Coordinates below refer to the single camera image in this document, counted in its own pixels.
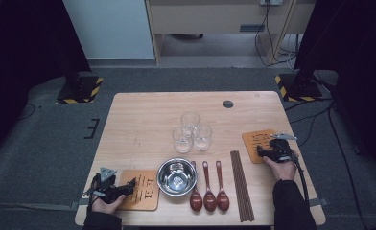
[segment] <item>cork coaster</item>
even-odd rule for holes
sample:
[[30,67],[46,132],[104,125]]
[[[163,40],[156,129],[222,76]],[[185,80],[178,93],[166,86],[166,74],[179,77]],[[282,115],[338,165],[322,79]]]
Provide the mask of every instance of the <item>cork coaster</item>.
[[158,205],[159,188],[156,180],[157,170],[125,170],[120,184],[126,184],[136,178],[134,193],[128,195],[118,209],[154,211]]
[[271,150],[269,141],[274,139],[271,135],[275,133],[272,129],[252,131],[242,134],[245,142],[248,156],[253,164],[263,163],[263,158],[257,153],[256,147],[262,146],[263,149]]

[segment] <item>metal bowl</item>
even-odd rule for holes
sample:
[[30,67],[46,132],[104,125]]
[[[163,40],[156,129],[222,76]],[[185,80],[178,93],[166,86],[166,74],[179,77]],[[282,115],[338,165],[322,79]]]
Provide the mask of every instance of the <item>metal bowl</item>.
[[197,171],[191,162],[173,158],[164,162],[157,172],[158,187],[169,196],[188,194],[197,184]]

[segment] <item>wooden chopsticks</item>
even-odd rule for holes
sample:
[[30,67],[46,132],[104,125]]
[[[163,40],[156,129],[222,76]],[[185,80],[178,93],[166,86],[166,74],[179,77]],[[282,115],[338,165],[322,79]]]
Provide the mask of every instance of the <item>wooden chopsticks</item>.
[[235,179],[236,195],[238,198],[240,222],[253,221],[254,214],[251,207],[250,196],[248,195],[248,189],[245,179],[245,174],[242,167],[242,161],[240,154],[237,150],[230,152],[232,159],[233,176]]

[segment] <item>electrical outlet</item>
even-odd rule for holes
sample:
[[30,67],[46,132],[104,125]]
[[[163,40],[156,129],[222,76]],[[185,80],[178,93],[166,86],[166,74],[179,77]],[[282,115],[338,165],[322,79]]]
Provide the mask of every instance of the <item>electrical outlet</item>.
[[283,5],[283,0],[260,0],[260,5],[266,6],[267,4],[270,6],[281,6]]

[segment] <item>wall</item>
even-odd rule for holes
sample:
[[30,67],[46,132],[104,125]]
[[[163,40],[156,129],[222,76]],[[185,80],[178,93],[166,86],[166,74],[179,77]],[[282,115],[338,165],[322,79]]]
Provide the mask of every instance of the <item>wall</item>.
[[63,0],[88,59],[154,59],[144,0]]

